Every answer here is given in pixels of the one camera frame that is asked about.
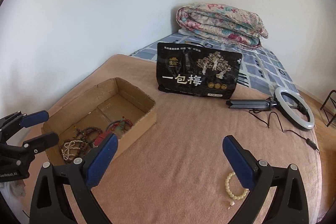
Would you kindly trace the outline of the white gloved hand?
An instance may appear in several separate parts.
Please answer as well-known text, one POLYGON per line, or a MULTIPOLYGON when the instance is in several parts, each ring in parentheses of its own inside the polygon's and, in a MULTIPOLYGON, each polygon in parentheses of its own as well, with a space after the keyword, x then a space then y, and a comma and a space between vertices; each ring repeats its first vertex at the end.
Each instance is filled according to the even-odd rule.
POLYGON ((21 198, 26 196, 25 183, 23 180, 1 182, 1 194, 10 212, 20 223, 29 223, 29 216, 24 212, 21 198))

